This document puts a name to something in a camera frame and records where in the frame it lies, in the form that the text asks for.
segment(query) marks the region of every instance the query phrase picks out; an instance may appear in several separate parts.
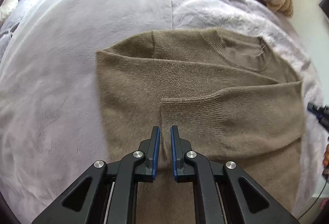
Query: white fluffy pillow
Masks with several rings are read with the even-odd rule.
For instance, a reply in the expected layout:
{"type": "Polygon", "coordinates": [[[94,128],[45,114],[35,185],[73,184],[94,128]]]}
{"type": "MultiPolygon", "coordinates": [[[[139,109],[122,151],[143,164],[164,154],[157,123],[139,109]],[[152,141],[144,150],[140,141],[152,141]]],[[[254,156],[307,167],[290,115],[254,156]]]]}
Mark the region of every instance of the white fluffy pillow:
{"type": "Polygon", "coordinates": [[[0,27],[9,17],[10,13],[16,8],[19,0],[4,0],[0,6],[0,27]]]}

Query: white floor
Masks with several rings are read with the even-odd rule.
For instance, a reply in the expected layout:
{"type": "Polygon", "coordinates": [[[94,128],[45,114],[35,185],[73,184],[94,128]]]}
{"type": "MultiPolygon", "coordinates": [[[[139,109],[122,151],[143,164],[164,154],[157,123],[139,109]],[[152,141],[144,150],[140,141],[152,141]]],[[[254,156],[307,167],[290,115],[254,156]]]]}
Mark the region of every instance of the white floor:
{"type": "MultiPolygon", "coordinates": [[[[289,19],[306,47],[322,83],[324,103],[329,104],[329,21],[319,7],[322,0],[293,0],[294,16],[289,19]]],[[[325,181],[319,178],[313,201],[318,197],[325,181]]],[[[329,197],[329,184],[321,197],[329,197]]],[[[319,203],[309,211],[301,223],[312,223],[319,212],[319,203]]]]}

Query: bed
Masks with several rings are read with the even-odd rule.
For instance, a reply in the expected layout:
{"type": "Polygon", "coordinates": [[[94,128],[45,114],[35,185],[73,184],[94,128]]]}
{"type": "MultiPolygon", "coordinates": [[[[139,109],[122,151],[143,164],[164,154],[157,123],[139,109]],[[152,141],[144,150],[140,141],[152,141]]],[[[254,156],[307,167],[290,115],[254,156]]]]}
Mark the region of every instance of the bed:
{"type": "MultiPolygon", "coordinates": [[[[95,160],[110,162],[95,80],[95,52],[143,31],[221,27],[265,41],[302,75],[304,105],[321,84],[283,16],[256,0],[20,0],[0,28],[0,191],[31,223],[95,160]]],[[[324,131],[306,114],[303,213],[322,172],[324,131]]]]}

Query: triangular cutout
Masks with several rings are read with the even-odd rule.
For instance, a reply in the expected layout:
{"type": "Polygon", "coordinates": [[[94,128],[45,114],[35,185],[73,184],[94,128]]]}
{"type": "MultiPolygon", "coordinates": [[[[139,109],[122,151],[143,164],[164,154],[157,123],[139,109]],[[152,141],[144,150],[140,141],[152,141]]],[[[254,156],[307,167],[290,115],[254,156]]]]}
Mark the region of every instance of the triangular cutout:
{"type": "Polygon", "coordinates": [[[238,179],[249,211],[256,214],[269,207],[269,202],[245,178],[238,179]]]}
{"type": "Polygon", "coordinates": [[[64,207],[79,212],[85,202],[87,192],[92,183],[92,178],[88,177],[80,183],[62,202],[64,207]]]}

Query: folded sweater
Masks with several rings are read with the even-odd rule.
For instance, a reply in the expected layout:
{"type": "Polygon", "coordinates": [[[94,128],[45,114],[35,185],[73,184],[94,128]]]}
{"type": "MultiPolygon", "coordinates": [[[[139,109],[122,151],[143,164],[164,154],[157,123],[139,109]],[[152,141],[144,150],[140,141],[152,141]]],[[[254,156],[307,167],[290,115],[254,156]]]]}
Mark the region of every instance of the folded sweater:
{"type": "Polygon", "coordinates": [[[97,80],[112,161],[161,126],[158,175],[139,184],[137,224],[195,222],[192,184],[173,180],[174,124],[193,150],[235,161],[292,210],[302,81],[262,38],[218,28],[142,33],[97,52],[97,80]]]}

